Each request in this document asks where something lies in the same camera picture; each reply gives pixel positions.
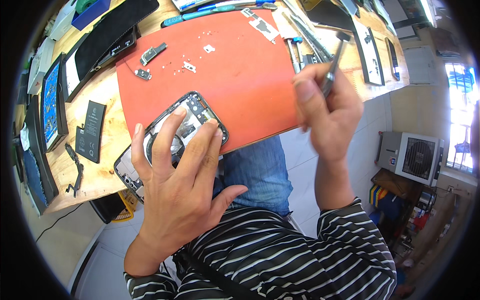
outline black and white striped shirt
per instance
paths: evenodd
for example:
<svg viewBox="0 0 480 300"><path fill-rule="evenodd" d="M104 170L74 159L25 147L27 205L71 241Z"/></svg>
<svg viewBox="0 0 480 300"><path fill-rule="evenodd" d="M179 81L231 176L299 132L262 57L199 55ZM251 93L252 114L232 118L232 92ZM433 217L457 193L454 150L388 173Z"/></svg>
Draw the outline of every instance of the black and white striped shirt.
<svg viewBox="0 0 480 300"><path fill-rule="evenodd" d="M187 245L189 253L227 278L270 299L388 299L395 263L360 199L324 211L318 239L303 236L279 215L247 207L224 213L212 230ZM134 300L231 299L190 268L182 283L165 273L124 274Z"/></svg>

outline yellow basket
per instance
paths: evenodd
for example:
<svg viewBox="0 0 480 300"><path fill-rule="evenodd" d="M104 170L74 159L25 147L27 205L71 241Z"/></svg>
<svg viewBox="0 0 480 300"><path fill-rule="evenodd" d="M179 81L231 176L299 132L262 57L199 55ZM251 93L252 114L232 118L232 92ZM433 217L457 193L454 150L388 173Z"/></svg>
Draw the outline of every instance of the yellow basket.
<svg viewBox="0 0 480 300"><path fill-rule="evenodd" d="M138 200L130 190L126 189L120 191L119 195L123 201L123 204L125 204L125 209L122 210L122 212L115 219L113 219L112 222L125 222L133 219L133 212L137 207Z"/></svg>

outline orange silicone mat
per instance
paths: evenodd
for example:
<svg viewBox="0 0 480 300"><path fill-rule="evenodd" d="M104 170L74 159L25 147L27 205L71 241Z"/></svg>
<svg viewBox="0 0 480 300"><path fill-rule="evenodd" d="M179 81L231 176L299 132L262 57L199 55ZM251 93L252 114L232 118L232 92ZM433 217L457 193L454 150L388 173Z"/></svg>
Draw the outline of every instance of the orange silicone mat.
<svg viewBox="0 0 480 300"><path fill-rule="evenodd" d="M270 11L255 10L276 28ZM130 135L148 126L185 93L196 90L228 129L221 152L242 147L297 125L294 75L280 35L268 41L241 12L223 12L162 28L137 40L136 51L117 62L123 113ZM146 66L140 57L151 46L168 47ZM215 51L206 53L204 46ZM187 61L196 73L182 69ZM135 70L150 69L148 81Z"/></svg>

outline blue jeans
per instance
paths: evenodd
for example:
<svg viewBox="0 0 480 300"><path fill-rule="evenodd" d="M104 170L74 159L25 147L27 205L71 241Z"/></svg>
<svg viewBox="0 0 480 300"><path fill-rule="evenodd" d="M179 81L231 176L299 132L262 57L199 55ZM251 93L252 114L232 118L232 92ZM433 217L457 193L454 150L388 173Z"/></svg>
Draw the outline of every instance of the blue jeans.
<svg viewBox="0 0 480 300"><path fill-rule="evenodd" d="M280 137L261 142L223 155L224 176L215 178L214 197L225 187L243 184L248 191L235 198L229 209L255 206L281 216L287 216L288 196L293 187L288 180L285 154Z"/></svg>

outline blue box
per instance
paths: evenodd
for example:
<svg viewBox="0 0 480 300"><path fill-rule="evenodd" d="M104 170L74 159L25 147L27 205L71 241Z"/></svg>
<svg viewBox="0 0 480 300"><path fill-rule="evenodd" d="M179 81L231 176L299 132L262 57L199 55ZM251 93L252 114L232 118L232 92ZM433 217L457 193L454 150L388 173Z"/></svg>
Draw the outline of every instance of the blue box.
<svg viewBox="0 0 480 300"><path fill-rule="evenodd" d="M110 0L98 0L87 8L83 13L75 12L72 19L72 25L78 30L87 27L93 20L110 8Z"/></svg>

